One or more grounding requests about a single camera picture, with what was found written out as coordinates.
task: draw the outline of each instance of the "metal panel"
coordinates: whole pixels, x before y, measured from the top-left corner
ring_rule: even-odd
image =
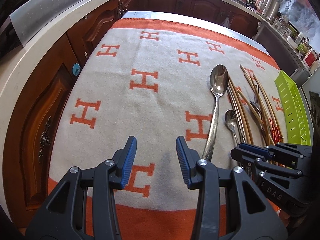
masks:
[[[48,22],[82,0],[30,0],[10,14],[12,25],[25,46]]]

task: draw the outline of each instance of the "metal bolt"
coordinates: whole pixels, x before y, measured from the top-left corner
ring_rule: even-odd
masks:
[[[233,170],[236,172],[236,173],[241,173],[243,171],[243,169],[239,166],[236,166],[233,168]]]
[[[204,159],[200,159],[198,161],[198,164],[201,165],[201,166],[206,166],[208,164],[207,160],[204,160]]]
[[[113,164],[115,164],[115,161],[114,160],[106,160],[104,162],[104,164],[107,165],[107,166],[112,166]]]
[[[76,166],[70,168],[71,173],[77,173],[78,171],[79,171],[79,168]]]

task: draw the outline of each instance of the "green plastic basket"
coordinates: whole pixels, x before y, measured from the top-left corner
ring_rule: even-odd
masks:
[[[297,85],[282,70],[275,83],[284,109],[288,143],[311,146],[307,114]]]

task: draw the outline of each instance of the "tablecloth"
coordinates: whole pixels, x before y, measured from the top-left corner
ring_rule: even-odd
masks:
[[[117,21],[88,59],[66,103],[53,145],[49,191],[70,167],[97,166],[133,135],[138,147],[129,183],[115,192],[123,239],[189,239],[198,191],[188,190],[183,182],[175,141],[183,135],[189,148],[202,155],[214,107],[209,76],[218,64],[226,66],[235,85],[251,100],[253,93],[239,65],[248,74],[255,73],[285,126],[274,84],[279,68],[269,55],[192,25],[137,18]],[[235,141],[224,124],[228,109],[225,94],[220,98],[212,157],[221,168],[236,165],[230,157]],[[254,118],[250,116],[249,122],[255,144],[262,146]],[[92,191],[88,195],[87,231],[92,233]],[[222,188],[220,197],[223,234]]]

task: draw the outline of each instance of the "small metal spoon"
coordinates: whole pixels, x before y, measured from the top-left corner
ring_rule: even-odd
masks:
[[[239,141],[236,135],[236,123],[237,123],[237,115],[236,112],[234,110],[228,110],[226,111],[226,114],[224,116],[225,120],[226,120],[226,127],[233,133],[235,139],[236,139],[236,143],[237,143],[237,147],[239,146]]]
[[[218,120],[219,120],[219,97],[223,96],[228,89],[229,74],[224,65],[217,65],[210,75],[210,90],[216,99],[216,103],[212,112],[212,121],[210,131],[205,144],[202,158],[211,161],[214,143],[216,141]]]

